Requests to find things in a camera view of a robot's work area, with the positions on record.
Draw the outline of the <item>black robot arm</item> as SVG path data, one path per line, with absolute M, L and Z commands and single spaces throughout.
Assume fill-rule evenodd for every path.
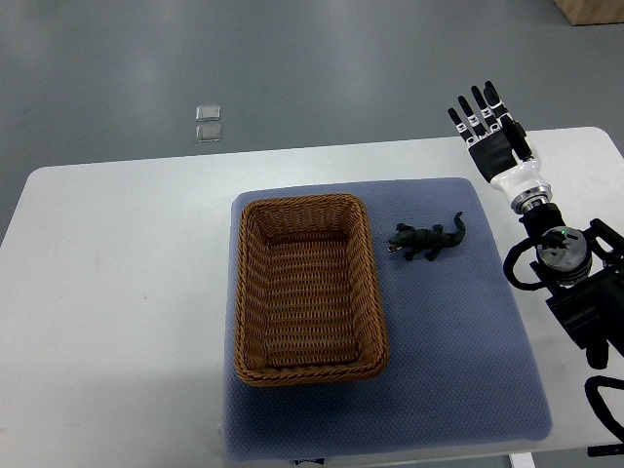
M 547 305 L 591 368 L 623 349 L 623 238 L 599 219 L 566 224 L 522 125 L 491 82 L 460 96 L 448 115 L 489 186 L 519 216 L 526 238 L 507 253 L 503 273 L 521 291 L 545 289 Z

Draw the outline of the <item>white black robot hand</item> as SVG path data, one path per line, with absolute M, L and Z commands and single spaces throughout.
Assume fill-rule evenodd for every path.
M 457 100 L 473 132 L 453 107 L 448 116 L 484 180 L 505 196 L 512 211 L 530 211 L 549 203 L 551 185 L 540 174 L 541 161 L 532 156 L 524 128 L 511 118 L 493 83 L 486 81 L 482 90 L 473 86 L 471 92 L 480 116 L 465 96 Z M 505 127 L 505 135 L 496 133 L 500 127 Z

